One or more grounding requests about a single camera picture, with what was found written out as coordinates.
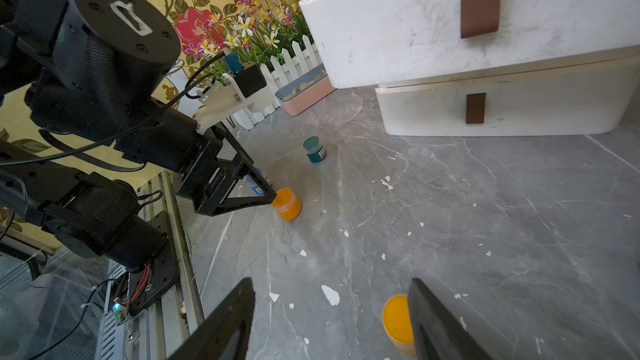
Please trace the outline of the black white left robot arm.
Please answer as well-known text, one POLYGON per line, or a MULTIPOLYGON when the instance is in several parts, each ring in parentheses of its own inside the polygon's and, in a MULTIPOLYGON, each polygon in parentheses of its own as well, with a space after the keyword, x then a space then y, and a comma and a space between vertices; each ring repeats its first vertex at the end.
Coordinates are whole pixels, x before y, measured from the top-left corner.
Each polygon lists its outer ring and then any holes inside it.
POLYGON ((83 258, 109 258, 107 309, 123 325, 179 280, 178 235, 163 212, 125 181, 62 165, 113 146, 136 172, 173 172, 197 214, 218 216, 273 202, 276 193, 222 123, 200 128, 153 92, 175 65, 178 35, 146 0, 1 0, 1 92, 26 89, 41 136, 58 150, 39 157, 1 144, 1 204, 83 258))

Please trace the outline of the green paint can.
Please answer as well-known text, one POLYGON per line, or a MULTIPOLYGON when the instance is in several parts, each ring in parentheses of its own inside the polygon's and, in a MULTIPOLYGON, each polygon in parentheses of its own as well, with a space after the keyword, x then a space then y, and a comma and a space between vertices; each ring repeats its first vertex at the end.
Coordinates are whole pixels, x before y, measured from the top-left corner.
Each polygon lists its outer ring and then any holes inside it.
POLYGON ((320 163, 326 158, 326 151, 318 136, 311 136, 303 142, 303 148, 311 163, 320 163))

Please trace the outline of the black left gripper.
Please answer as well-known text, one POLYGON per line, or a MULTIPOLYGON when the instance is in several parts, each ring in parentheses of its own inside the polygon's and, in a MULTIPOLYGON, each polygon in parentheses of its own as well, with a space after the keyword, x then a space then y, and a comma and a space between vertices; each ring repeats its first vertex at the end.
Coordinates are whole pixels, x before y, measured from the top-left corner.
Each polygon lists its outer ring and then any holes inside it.
POLYGON ((215 217, 251 207, 270 205, 272 185, 258 173, 251 158, 222 123, 200 137, 190 163, 180 172, 176 195, 191 200, 196 214, 215 217), (265 191, 258 196, 247 184, 250 175, 265 191))

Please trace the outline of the blue paint can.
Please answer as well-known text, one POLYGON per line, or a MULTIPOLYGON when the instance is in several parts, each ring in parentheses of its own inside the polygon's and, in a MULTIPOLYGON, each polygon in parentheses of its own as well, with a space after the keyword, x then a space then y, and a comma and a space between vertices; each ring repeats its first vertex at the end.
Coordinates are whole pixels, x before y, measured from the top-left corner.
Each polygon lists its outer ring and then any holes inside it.
MULTIPOLYGON (((261 170, 261 168, 258 168, 258 173, 263 177, 263 179, 268 183, 268 185, 271 185, 269 178, 267 177, 266 173, 263 170, 261 170)), ((251 188, 251 190, 253 190, 256 193, 256 195, 258 196, 265 195, 264 189, 250 175, 246 176, 246 180, 247 180, 248 186, 251 188)))

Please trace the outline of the white top drawer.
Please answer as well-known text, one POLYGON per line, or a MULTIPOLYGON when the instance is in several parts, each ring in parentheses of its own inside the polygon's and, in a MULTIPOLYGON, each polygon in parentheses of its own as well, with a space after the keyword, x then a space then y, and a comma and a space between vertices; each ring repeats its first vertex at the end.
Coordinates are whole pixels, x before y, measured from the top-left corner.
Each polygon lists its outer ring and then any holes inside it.
POLYGON ((639 47, 639 0, 303 0, 334 86, 393 84, 639 47))

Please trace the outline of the orange paint can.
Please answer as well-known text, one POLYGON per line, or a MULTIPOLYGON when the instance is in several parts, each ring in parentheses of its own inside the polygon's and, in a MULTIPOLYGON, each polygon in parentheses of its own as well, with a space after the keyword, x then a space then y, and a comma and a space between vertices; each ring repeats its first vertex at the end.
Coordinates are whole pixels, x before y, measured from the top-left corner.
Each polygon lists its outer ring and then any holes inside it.
POLYGON ((396 294, 383 307, 382 323, 392 344, 403 354, 416 357, 408 295, 396 294))
POLYGON ((290 188, 281 188, 276 191, 272 206, 279 216, 287 222, 294 220, 303 209, 300 201, 290 188))

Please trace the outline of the white bottom drawer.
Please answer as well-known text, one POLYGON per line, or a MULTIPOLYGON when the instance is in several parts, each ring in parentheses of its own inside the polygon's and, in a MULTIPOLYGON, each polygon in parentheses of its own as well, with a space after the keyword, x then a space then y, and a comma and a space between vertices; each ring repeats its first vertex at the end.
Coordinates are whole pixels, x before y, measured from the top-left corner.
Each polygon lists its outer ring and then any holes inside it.
POLYGON ((376 89, 390 135, 584 135, 618 126, 639 85, 639 57, 376 89))

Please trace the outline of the white drawer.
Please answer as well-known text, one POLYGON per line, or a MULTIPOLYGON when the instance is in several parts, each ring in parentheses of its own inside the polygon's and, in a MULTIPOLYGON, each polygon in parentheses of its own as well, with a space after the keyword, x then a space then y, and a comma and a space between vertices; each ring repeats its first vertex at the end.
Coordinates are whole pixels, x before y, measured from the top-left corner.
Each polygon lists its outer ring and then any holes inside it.
POLYGON ((390 135, 584 135, 618 126, 639 85, 639 57, 376 89, 390 135))
POLYGON ((639 47, 639 0, 303 0, 334 86, 393 84, 639 47))

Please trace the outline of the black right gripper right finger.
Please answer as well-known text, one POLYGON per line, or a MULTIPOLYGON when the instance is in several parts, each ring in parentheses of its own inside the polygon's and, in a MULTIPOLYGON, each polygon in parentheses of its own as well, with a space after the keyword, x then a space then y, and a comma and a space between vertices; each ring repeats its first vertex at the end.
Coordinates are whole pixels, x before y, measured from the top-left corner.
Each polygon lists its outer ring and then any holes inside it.
POLYGON ((418 359, 492 359, 419 278, 410 283, 408 310, 418 359))

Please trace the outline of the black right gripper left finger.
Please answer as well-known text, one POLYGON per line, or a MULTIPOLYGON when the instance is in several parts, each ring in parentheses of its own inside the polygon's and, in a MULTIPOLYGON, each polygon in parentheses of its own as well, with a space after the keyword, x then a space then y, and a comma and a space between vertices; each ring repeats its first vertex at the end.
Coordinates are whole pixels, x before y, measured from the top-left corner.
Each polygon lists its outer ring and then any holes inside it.
POLYGON ((243 278, 170 360, 247 357, 255 310, 251 278, 243 278))

